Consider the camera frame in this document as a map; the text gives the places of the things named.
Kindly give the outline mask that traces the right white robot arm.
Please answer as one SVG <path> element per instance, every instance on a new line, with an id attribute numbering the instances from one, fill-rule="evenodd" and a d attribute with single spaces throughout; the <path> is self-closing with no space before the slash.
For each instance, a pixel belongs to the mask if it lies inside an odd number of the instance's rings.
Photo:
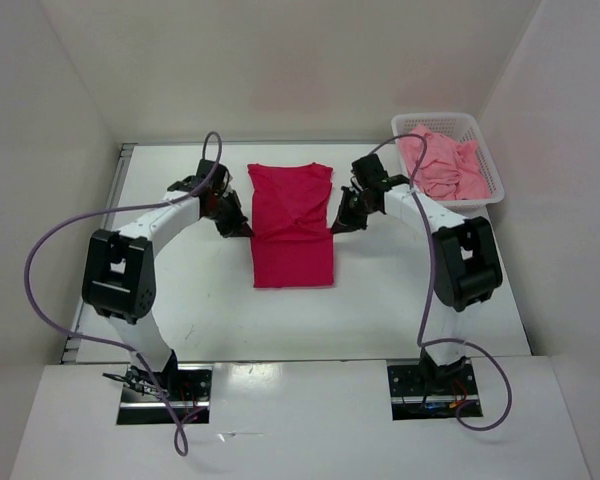
<path id="1" fill-rule="evenodd" d="M 466 361 L 468 326 L 479 306 L 503 282 L 491 224 L 468 218 L 418 192 L 404 175 L 391 176 L 376 154 L 353 162 L 353 178 L 342 188 L 333 234 L 367 228 L 380 212 L 424 235 L 430 260 L 429 283 L 416 343 L 419 382 L 440 393 Z"/>

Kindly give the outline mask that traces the magenta red t shirt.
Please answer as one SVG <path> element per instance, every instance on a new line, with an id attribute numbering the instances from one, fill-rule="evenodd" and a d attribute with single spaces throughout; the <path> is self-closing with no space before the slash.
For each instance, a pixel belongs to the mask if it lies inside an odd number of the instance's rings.
<path id="1" fill-rule="evenodd" d="M 250 164 L 251 239 L 257 289 L 330 288 L 335 283 L 333 235 L 327 208 L 333 169 Z"/>

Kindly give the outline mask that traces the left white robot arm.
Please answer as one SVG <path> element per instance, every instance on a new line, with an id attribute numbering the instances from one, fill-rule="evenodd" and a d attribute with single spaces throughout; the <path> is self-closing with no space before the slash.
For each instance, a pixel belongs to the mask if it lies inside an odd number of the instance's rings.
<path id="1" fill-rule="evenodd" d="M 132 349 L 131 373 L 125 381 L 144 382 L 160 400 L 177 393 L 182 375 L 152 311 L 157 298 L 155 258 L 201 219 L 212 221 L 223 238 L 254 235 L 230 181 L 225 166 L 202 159 L 195 174 L 168 187 L 159 207 L 118 230 L 99 229 L 89 241 L 83 301 Z"/>

